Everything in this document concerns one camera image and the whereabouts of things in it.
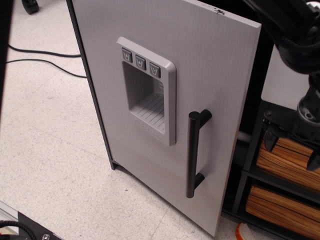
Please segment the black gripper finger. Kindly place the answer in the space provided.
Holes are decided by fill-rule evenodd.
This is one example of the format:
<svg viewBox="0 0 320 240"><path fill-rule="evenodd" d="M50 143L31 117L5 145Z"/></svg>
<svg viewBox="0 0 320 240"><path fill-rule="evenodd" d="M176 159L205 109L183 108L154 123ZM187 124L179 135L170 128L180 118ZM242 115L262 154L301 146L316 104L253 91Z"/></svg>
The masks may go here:
<svg viewBox="0 0 320 240"><path fill-rule="evenodd" d="M307 170L308 171L316 171L320 168L320 152L314 151L307 163Z"/></svg>
<svg viewBox="0 0 320 240"><path fill-rule="evenodd" d="M276 134L274 127L268 127L264 135L264 146L266 150L271 152L277 144L278 140L279 136Z"/></svg>

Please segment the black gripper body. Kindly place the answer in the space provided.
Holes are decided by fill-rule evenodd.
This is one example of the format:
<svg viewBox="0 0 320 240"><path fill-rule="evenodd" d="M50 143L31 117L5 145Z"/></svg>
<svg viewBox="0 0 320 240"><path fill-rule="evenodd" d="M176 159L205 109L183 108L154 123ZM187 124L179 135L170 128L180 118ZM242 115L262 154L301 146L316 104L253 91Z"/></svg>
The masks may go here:
<svg viewBox="0 0 320 240"><path fill-rule="evenodd" d="M320 119L307 109L266 110L263 127L274 127L280 138L287 138L307 148L320 149Z"/></svg>

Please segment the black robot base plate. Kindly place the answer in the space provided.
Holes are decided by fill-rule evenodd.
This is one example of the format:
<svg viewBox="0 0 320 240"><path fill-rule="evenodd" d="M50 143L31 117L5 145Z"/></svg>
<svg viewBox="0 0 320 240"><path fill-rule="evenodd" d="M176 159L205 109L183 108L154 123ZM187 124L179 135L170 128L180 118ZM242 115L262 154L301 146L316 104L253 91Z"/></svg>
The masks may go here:
<svg viewBox="0 0 320 240"><path fill-rule="evenodd" d="M1 240L63 240L60 236L27 217L23 213L0 202Z"/></svg>

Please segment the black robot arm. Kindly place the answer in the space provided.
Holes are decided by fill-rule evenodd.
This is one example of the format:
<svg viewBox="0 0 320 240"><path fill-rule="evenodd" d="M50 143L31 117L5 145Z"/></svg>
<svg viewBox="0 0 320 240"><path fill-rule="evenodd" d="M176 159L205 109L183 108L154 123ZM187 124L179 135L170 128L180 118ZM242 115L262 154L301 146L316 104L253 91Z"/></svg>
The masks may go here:
<svg viewBox="0 0 320 240"><path fill-rule="evenodd" d="M247 0L270 35L282 61L308 75L309 88L296 110L264 112L264 146L271 152L279 138L313 149L306 169L320 167L320 7L315 0Z"/></svg>

